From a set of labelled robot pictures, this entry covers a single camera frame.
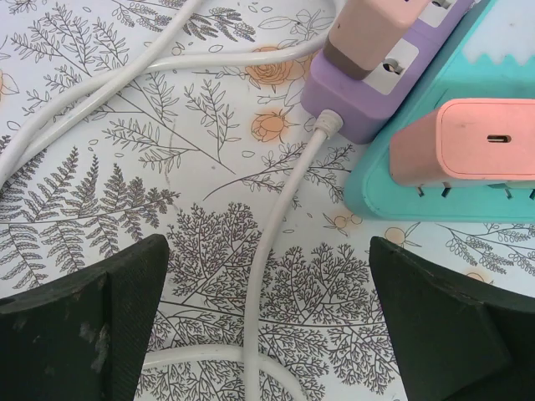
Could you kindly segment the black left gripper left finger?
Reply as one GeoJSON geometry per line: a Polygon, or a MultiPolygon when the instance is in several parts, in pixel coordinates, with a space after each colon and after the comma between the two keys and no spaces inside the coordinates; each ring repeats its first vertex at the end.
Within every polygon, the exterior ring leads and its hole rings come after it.
{"type": "Polygon", "coordinates": [[[168,260],[154,234],[0,299],[0,401],[133,401],[168,260]]]}

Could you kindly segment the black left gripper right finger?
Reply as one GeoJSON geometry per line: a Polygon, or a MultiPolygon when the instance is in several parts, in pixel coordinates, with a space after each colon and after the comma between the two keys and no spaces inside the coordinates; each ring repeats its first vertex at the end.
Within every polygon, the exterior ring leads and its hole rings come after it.
{"type": "Polygon", "coordinates": [[[535,297],[377,236],[369,264],[408,401],[535,401],[535,297]]]}

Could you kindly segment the pink USB-C charger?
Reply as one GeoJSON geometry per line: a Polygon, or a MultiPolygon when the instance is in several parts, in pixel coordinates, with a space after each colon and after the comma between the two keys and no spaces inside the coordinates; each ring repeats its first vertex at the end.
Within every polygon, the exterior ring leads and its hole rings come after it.
{"type": "Polygon", "coordinates": [[[535,186],[535,99],[451,99],[393,134],[389,171],[407,187],[535,186]]]}

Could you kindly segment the pink and brown plug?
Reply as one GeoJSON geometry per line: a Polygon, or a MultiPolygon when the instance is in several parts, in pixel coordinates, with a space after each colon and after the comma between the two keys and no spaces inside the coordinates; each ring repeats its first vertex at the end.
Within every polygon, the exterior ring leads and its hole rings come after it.
{"type": "Polygon", "coordinates": [[[325,41],[324,57],[365,79],[402,39],[430,0],[347,0],[325,41]]]}

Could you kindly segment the floral patterned table cover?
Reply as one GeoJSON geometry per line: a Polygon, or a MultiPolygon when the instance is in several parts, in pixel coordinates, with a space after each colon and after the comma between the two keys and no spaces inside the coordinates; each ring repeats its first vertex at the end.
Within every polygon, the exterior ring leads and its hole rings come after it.
{"type": "MultiPolygon", "coordinates": [[[[138,58],[186,4],[162,50],[272,52],[328,31],[340,0],[0,0],[0,154],[61,95],[138,58]]],[[[311,53],[281,64],[141,75],[0,189],[0,298],[166,237],[149,353],[241,346],[253,255],[315,119],[311,53]]],[[[277,232],[257,338],[307,401],[408,401],[369,272],[383,237],[460,274],[535,297],[535,212],[520,223],[371,220],[345,184],[367,147],[334,135],[277,232]]]]}

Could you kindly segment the teal triangular power strip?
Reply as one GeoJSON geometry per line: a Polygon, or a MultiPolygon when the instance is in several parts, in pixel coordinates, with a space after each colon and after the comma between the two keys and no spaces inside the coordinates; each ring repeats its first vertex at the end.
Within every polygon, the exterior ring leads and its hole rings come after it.
{"type": "Polygon", "coordinates": [[[535,0],[480,0],[358,162],[348,209],[387,221],[535,223],[535,186],[407,187],[389,171],[398,130],[451,99],[535,99],[535,0]]]}

